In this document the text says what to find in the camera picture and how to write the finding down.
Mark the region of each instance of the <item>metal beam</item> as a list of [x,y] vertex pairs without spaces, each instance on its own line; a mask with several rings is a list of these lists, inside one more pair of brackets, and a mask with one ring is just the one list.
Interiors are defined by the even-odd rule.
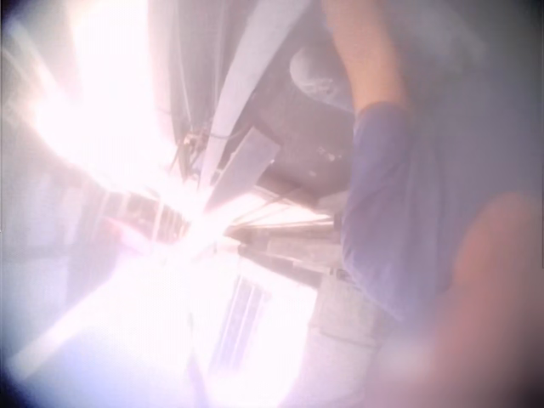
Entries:
[[224,169],[206,205],[211,212],[247,193],[272,162],[280,146],[252,128]]
[[227,140],[270,61],[310,0],[261,0],[250,16],[225,78],[202,164],[200,189],[212,182]]

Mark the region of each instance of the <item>person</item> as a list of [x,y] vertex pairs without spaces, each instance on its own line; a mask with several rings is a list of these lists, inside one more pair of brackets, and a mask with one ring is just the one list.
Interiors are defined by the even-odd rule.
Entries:
[[344,264],[399,322],[360,402],[507,403],[523,381],[527,295],[541,266],[538,102],[494,56],[418,93],[427,72],[406,77],[383,2],[322,8],[334,45],[299,51],[292,79],[354,113]]

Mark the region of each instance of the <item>bright light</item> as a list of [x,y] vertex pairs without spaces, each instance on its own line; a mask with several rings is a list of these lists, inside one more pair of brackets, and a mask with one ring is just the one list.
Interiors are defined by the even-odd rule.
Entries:
[[175,145],[161,135],[150,68],[147,2],[66,2],[82,99],[59,88],[34,105],[37,131],[57,154],[108,188],[166,187]]

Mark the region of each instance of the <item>metal bar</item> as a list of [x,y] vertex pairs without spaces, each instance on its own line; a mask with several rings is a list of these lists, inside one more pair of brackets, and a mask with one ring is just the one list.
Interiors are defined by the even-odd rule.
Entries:
[[96,217],[94,218],[93,228],[91,229],[91,241],[94,241],[94,237],[96,236],[96,232],[98,231],[100,221],[102,220],[102,216],[104,215],[105,206],[108,203],[109,199],[110,192],[108,190],[104,190],[104,194],[102,195],[102,199],[100,200],[99,210],[97,211]]
[[156,238],[159,235],[159,227],[161,226],[162,213],[164,212],[164,201],[159,201],[159,208],[155,214],[155,221],[153,223],[153,232],[151,233],[151,245],[155,245]]
[[175,14],[176,18],[175,21],[177,24],[174,25],[174,36],[175,44],[176,44],[176,58],[178,62],[178,68],[179,68],[179,74],[181,79],[181,88],[182,88],[182,94],[184,97],[184,105],[185,105],[185,111],[187,112],[187,118],[189,119],[189,129],[192,131],[194,129],[193,124],[193,117],[190,113],[190,104],[189,104],[189,94],[187,92],[187,82],[185,81],[185,69],[184,69],[184,62],[183,62],[183,52],[181,49],[181,40],[179,38],[179,27],[180,27],[180,20],[179,20],[179,2],[175,2]]
[[296,191],[299,191],[300,190],[300,187],[295,187],[294,189],[290,189],[288,191],[286,191],[285,193],[283,194],[279,194],[277,195],[276,197],[274,197],[272,200],[268,200],[266,201],[265,203],[263,203],[262,205],[258,206],[257,208],[253,208],[251,211],[248,211],[246,212],[245,214],[241,215],[240,217],[236,218],[234,221],[233,221],[233,226],[236,226],[236,227],[239,227],[243,224],[249,224],[252,222],[252,220],[250,219],[250,221],[244,221],[244,219],[246,219],[247,217],[251,216],[252,214],[254,213],[258,213],[259,211],[261,210],[264,210],[266,207],[272,205],[272,204],[275,204],[276,202],[279,202],[279,201],[282,201],[283,199],[287,198],[289,195],[291,195],[292,193],[295,193]]
[[252,285],[252,290],[249,292],[249,298],[247,299],[246,309],[244,310],[244,315],[241,318],[240,330],[238,331],[238,336],[236,336],[235,345],[232,348],[232,353],[230,354],[229,366],[231,366],[233,363],[233,359],[235,358],[235,355],[236,355],[236,349],[238,348],[238,343],[240,342],[241,334],[244,332],[244,323],[246,322],[247,312],[249,311],[249,308],[251,306],[254,292],[255,292],[255,285]]
[[238,277],[236,278],[235,291],[230,300],[229,313],[227,314],[227,318],[224,321],[223,333],[221,334],[221,340],[219,340],[218,352],[215,357],[216,359],[219,359],[221,355],[223,354],[224,341],[225,341],[225,338],[227,337],[227,331],[229,330],[230,318],[232,317],[232,311],[235,308],[236,297],[238,296],[238,292],[240,291],[240,286],[241,286],[241,277],[238,275]]
[[261,0],[250,16],[225,78],[212,122],[199,188],[212,182],[229,136],[262,75],[310,0]]
[[258,322],[260,320],[261,314],[263,313],[262,309],[263,309],[264,296],[265,296],[264,292],[262,292],[261,296],[258,297],[258,305],[257,305],[257,311],[255,312],[255,320],[253,321],[253,326],[252,326],[252,329],[251,329],[251,331],[249,333],[249,338],[248,338],[248,341],[247,341],[246,348],[242,351],[242,355],[241,355],[241,358],[240,358],[241,366],[244,366],[244,363],[246,361],[246,356],[247,356],[247,349],[249,347],[251,347],[251,341],[252,341],[253,335],[257,331]]
[[208,199],[206,211],[211,212],[248,192],[279,151],[280,146],[276,142],[252,128],[216,183]]
[[227,28],[227,19],[229,18],[229,8],[231,1],[223,0],[221,2],[221,14],[219,16],[219,35],[216,44],[216,59],[215,59],[215,76],[214,76],[214,86],[213,86],[213,103],[214,107],[217,107],[219,102],[219,87],[221,83],[221,76],[223,73],[223,62],[224,62],[224,45],[226,41],[226,28]]

